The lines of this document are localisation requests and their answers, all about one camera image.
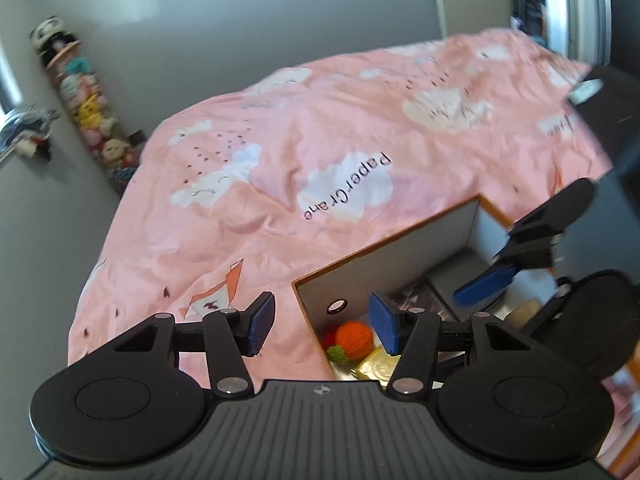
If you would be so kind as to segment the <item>yellow round case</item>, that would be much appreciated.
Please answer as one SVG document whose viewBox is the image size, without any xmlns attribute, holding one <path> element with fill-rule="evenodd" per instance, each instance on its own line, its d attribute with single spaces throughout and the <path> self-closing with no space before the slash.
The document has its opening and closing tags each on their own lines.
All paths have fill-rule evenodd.
<svg viewBox="0 0 640 480">
<path fill-rule="evenodd" d="M 357 366 L 352 369 L 352 376 L 358 380 L 375 380 L 386 388 L 400 356 L 391 356 L 382 347 L 376 347 Z"/>
</svg>

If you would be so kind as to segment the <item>orange crochet fruit toy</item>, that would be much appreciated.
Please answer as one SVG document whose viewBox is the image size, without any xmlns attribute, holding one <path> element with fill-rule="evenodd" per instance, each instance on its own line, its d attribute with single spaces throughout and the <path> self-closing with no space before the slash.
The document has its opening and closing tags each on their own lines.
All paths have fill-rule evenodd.
<svg viewBox="0 0 640 480">
<path fill-rule="evenodd" d="M 374 337 L 366 323 L 348 321 L 327 328 L 320 344 L 330 361 L 347 365 L 360 362 L 374 350 Z"/>
</svg>

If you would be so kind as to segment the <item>dark grey booklet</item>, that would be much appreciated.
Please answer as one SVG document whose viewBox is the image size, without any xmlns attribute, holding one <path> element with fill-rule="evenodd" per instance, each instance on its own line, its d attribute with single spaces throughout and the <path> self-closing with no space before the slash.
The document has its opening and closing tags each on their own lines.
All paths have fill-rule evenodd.
<svg viewBox="0 0 640 480">
<path fill-rule="evenodd" d="M 471 307 L 462 307 L 457 300 L 454 300 L 454 292 L 458 288 L 474 280 L 488 268 L 487 261 L 475 250 L 465 248 L 429 270 L 426 277 L 452 318 L 455 321 L 464 322 L 477 311 L 497 310 L 504 303 L 505 292 L 496 292 Z"/>
</svg>

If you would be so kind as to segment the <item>orange white cardboard box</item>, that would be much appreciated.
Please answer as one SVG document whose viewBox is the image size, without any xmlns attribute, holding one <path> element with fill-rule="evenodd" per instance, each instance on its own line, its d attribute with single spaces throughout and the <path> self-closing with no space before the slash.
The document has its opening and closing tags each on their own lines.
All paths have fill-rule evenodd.
<svg viewBox="0 0 640 480">
<path fill-rule="evenodd" d="M 301 278 L 294 292 L 311 326 L 322 330 L 369 318 L 372 294 L 390 300 L 462 249 L 475 250 L 490 268 L 507 240 L 503 221 L 478 196 Z M 614 403 L 604 379 L 504 322 L 528 300 L 548 304 L 558 279 L 549 268 L 518 270 L 497 310 L 442 320 L 429 394 L 388 394 L 375 382 L 273 390 L 286 414 L 268 476 L 605 478 L 596 457 Z"/>
</svg>

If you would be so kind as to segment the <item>pink patterned duvet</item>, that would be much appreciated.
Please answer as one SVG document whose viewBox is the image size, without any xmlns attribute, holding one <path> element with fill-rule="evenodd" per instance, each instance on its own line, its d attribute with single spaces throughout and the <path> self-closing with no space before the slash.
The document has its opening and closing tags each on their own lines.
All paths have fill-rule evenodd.
<svg viewBox="0 0 640 480">
<path fill-rule="evenodd" d="M 145 145 L 70 333 L 70 362 L 158 312 L 276 297 L 247 367 L 331 375 L 292 285 L 481 195 L 517 219 L 610 168 L 565 98 L 588 66 L 521 32 L 335 55 L 169 117 Z"/>
</svg>

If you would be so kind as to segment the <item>hanging plush toy column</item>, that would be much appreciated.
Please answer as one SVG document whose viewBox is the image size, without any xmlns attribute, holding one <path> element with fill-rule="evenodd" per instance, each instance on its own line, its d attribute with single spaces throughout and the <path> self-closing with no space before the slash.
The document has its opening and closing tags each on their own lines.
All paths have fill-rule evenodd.
<svg viewBox="0 0 640 480">
<path fill-rule="evenodd" d="M 122 194 L 139 167 L 139 155 L 81 51 L 80 40 L 56 15 L 33 29 L 29 40 L 90 154 Z"/>
</svg>

